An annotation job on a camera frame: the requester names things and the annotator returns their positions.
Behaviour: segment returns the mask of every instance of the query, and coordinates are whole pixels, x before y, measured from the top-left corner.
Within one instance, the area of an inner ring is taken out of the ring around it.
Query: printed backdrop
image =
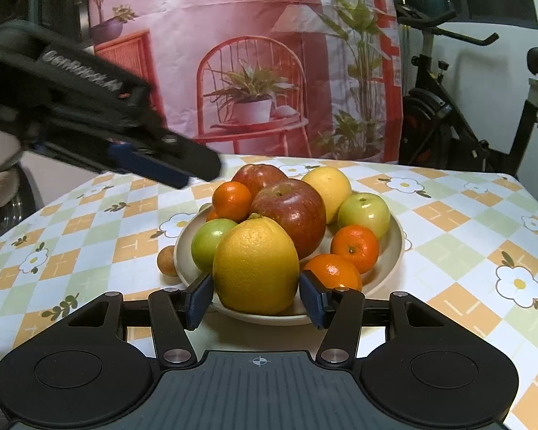
[[[220,152],[397,160],[392,0],[90,0],[90,25],[169,128]]]

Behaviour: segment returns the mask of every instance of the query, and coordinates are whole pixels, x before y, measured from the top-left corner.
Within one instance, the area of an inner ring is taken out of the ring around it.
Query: circular pad
[[[363,362],[361,382],[386,414],[423,428],[476,428],[505,418],[518,389],[514,365],[475,338],[454,346],[398,340]]]
[[[100,344],[71,349],[28,341],[10,352],[0,361],[4,409],[29,425],[65,428],[99,425],[136,406],[152,383],[147,358],[117,337],[94,340]]]
[[[416,379],[433,388],[462,388],[474,381],[478,367],[465,355],[452,351],[431,351],[416,356],[411,362]]]
[[[95,380],[102,371],[102,361],[83,351],[61,351],[38,362],[34,372],[38,380],[52,388],[78,388]]]

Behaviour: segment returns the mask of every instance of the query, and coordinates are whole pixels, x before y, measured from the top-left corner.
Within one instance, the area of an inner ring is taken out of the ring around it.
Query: red apple
[[[259,191],[251,213],[275,220],[293,240],[299,260],[311,255],[325,235],[325,202],[311,185],[298,179],[286,179]]]
[[[239,168],[231,181],[245,184],[255,199],[261,189],[286,179],[287,175],[276,166],[249,164]]]

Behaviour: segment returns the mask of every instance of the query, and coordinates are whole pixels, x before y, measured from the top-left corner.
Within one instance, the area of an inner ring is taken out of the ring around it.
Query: metal screw
[[[175,145],[177,143],[177,136],[173,134],[168,134],[167,136],[164,136],[162,141],[164,141],[168,145]]]
[[[330,363],[341,363],[349,358],[349,353],[344,349],[337,349],[333,347],[331,349],[325,349],[321,353],[321,359]]]
[[[164,352],[164,359],[171,363],[183,363],[192,358],[192,353],[187,349],[170,349]]]

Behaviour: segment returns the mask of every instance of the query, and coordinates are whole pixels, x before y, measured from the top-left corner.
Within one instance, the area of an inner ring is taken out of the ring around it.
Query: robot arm
[[[0,26],[0,130],[24,150],[182,188],[221,172],[213,150],[164,128],[151,85],[25,21]]]

